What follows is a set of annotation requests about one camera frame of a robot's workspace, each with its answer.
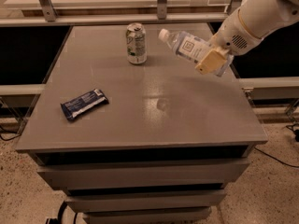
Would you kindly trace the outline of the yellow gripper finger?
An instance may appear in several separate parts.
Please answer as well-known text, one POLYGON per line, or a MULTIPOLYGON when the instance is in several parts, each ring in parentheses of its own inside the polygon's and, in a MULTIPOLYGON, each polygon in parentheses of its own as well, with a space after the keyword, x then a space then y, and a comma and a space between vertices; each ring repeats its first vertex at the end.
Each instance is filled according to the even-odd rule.
POLYGON ((211 49, 204 58, 195 66, 195 69, 202 75, 214 72, 226 64, 228 49, 216 47, 211 49))

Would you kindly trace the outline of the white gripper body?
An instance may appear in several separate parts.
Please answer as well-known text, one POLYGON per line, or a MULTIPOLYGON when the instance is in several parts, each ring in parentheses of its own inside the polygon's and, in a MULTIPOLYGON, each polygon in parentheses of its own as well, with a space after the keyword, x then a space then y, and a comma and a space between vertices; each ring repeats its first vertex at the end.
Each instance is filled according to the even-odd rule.
POLYGON ((209 42, 214 47, 228 49, 234 56, 244 55, 263 41, 263 28, 249 8, 241 7, 225 19, 209 42))

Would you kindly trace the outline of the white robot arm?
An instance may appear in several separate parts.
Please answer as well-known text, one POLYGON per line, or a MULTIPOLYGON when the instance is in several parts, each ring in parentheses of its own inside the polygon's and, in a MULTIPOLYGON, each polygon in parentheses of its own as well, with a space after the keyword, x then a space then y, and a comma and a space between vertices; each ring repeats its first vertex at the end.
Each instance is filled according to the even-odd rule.
POLYGON ((299 0, 247 0, 210 39, 211 48, 195 66, 202 75, 225 70, 234 56, 256 48, 276 30, 299 22, 299 0))

